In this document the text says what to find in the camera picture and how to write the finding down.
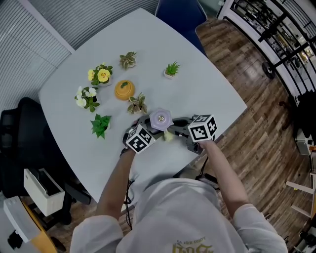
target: yellow object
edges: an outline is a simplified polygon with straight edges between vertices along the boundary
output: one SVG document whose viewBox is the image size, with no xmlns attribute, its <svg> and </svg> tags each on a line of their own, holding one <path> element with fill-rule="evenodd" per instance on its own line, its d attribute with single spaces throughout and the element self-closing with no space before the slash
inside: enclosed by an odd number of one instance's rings
<svg viewBox="0 0 316 253">
<path fill-rule="evenodd" d="M 114 90 L 115 96 L 120 100 L 128 100 L 135 93 L 135 85 L 129 80 L 122 80 L 117 83 Z"/>
<path fill-rule="evenodd" d="M 98 72 L 98 79 L 100 82 L 106 82 L 110 78 L 110 71 L 107 69 L 100 69 Z"/>
<path fill-rule="evenodd" d="M 174 135 L 172 133 L 170 133 L 168 130 L 164 131 L 164 140 L 165 141 L 172 141 L 173 137 L 174 137 Z"/>
<path fill-rule="evenodd" d="M 316 213 L 316 194 L 314 194 L 314 201 L 313 201 L 313 206 L 312 206 L 312 215 L 311 218 L 314 217 L 315 213 Z"/>
<path fill-rule="evenodd" d="M 36 226 L 40 230 L 40 234 L 38 236 L 36 236 L 35 238 L 31 239 L 32 244 L 36 248 L 38 248 L 38 250 L 42 253 L 57 253 L 57 249 L 56 249 L 54 243 L 52 242 L 50 237 L 47 235 L 45 229 L 42 227 L 40 222 L 37 220 L 37 218 L 32 213 L 32 211 L 29 209 L 29 207 L 26 204 L 24 204 L 23 202 L 22 202 L 22 204 L 24 205 L 24 208 L 28 212 L 31 219 L 34 221 L 34 223 L 36 224 Z"/>
<path fill-rule="evenodd" d="M 94 77 L 94 71 L 92 69 L 90 69 L 88 71 L 88 80 L 92 81 L 93 77 Z"/>
</svg>

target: white t-shirt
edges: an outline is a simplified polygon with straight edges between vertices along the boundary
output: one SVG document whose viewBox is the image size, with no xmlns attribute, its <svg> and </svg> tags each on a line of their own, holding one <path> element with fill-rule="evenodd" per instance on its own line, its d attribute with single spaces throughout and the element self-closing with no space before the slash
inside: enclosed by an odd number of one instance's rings
<svg viewBox="0 0 316 253">
<path fill-rule="evenodd" d="M 220 213 L 211 186 L 172 178 L 143 193 L 135 208 L 133 230 L 125 237 L 115 218 L 90 217 L 75 228 L 70 252 L 287 252 L 284 240 L 252 204 L 235 212 L 233 225 Z"/>
</svg>

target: black chair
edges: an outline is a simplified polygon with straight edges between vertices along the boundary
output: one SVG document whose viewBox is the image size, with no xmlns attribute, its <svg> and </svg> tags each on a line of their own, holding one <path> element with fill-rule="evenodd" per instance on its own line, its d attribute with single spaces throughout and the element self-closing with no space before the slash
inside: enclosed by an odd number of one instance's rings
<svg viewBox="0 0 316 253">
<path fill-rule="evenodd" d="M 91 196 L 81 184 L 75 183 L 76 176 L 59 150 L 41 106 L 32 99 L 22 98 L 17 109 L 2 112 L 0 151 L 1 185 L 7 198 L 27 196 L 23 191 L 24 168 L 35 176 L 38 169 L 45 168 L 65 190 L 63 208 L 54 216 L 69 224 L 73 200 L 90 204 Z"/>
<path fill-rule="evenodd" d="M 207 15 L 197 0 L 160 0 L 155 16 L 191 42 L 206 57 L 196 28 L 207 21 Z"/>
</svg>

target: hand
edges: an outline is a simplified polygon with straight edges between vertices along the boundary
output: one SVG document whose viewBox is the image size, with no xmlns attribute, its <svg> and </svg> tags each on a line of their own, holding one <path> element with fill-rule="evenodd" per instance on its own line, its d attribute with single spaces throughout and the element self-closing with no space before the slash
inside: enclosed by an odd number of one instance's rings
<svg viewBox="0 0 316 253">
<path fill-rule="evenodd" d="M 199 141 L 198 144 L 202 147 L 202 149 L 206 149 L 210 145 L 216 145 L 213 140 Z"/>
</svg>

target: potted plant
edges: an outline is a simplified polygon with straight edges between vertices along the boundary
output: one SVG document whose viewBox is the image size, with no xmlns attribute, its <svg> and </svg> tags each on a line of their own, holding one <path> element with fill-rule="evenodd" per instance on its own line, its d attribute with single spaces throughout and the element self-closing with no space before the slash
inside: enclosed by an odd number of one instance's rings
<svg viewBox="0 0 316 253">
<path fill-rule="evenodd" d="M 95 107 L 99 106 L 98 99 L 96 97 L 98 87 L 82 88 L 81 86 L 78 88 L 77 94 L 75 96 L 76 104 L 81 108 L 89 108 L 90 112 L 95 111 Z"/>
<path fill-rule="evenodd" d="M 90 121 L 92 123 L 92 133 L 95 133 L 98 139 L 99 137 L 104 139 L 105 132 L 110 129 L 110 118 L 111 116 L 101 117 L 99 114 L 96 114 L 94 121 Z"/>
<path fill-rule="evenodd" d="M 94 70 L 88 71 L 88 80 L 92 85 L 109 86 L 112 84 L 112 66 L 106 66 L 103 62 L 97 66 Z"/>
<path fill-rule="evenodd" d="M 120 55 L 119 63 L 122 68 L 127 70 L 128 68 L 132 68 L 136 65 L 136 52 L 128 52 L 127 55 Z"/>
<path fill-rule="evenodd" d="M 163 72 L 164 76 L 169 78 L 169 79 L 173 79 L 174 76 L 178 73 L 179 67 L 180 67 L 180 65 L 178 65 L 178 63 L 176 61 L 172 64 L 168 64 L 168 66 L 166 67 L 166 69 Z"/>
<path fill-rule="evenodd" d="M 128 108 L 127 111 L 131 114 L 143 112 L 147 114 L 147 105 L 145 105 L 145 95 L 140 93 L 137 98 L 129 97 L 129 102 L 132 103 Z"/>
</svg>

